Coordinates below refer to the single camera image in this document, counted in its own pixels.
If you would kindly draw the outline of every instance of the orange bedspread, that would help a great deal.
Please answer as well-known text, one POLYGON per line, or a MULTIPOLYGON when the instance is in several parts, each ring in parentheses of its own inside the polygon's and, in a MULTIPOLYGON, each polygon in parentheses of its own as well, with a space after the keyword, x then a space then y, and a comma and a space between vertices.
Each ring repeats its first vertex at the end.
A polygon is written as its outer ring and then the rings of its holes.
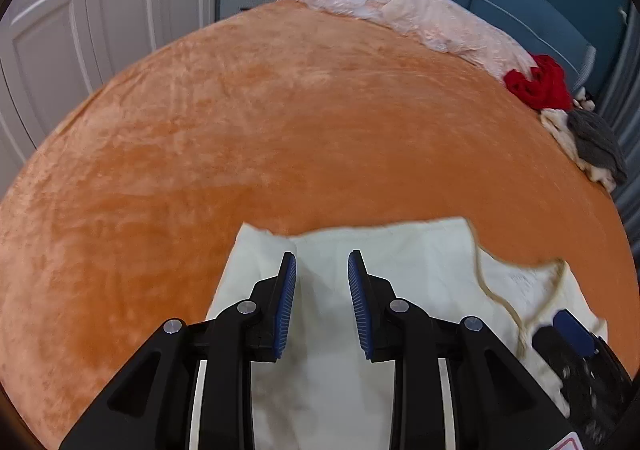
POLYGON ((0 380, 57 448, 168 317, 201 321, 238 228, 462 215, 490 252, 572 267, 629 370, 638 286, 616 209, 487 73, 276 2, 126 69, 0 205, 0 380))

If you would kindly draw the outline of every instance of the fitted sheet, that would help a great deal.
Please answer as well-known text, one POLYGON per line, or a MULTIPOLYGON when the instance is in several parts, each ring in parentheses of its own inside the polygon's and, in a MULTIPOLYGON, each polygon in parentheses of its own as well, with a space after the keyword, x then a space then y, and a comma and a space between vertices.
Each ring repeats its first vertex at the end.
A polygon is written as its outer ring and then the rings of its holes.
POLYGON ((55 449, 164 319, 205 317, 242 222, 449 216, 504 260, 564 258, 635 372, 622 224, 532 110, 392 30, 263 5, 121 72, 22 170, 0 204, 0 380, 55 449))

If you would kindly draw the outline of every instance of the gray garment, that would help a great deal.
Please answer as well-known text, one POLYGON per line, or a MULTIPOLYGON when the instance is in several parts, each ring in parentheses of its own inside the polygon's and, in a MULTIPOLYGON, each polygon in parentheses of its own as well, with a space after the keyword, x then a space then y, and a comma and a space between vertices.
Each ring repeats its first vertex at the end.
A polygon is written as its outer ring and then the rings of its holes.
POLYGON ((600 168, 608 168, 618 184, 626 182, 626 163, 616 137, 600 116, 588 110, 572 110, 566 126, 574 134, 580 159, 600 168))

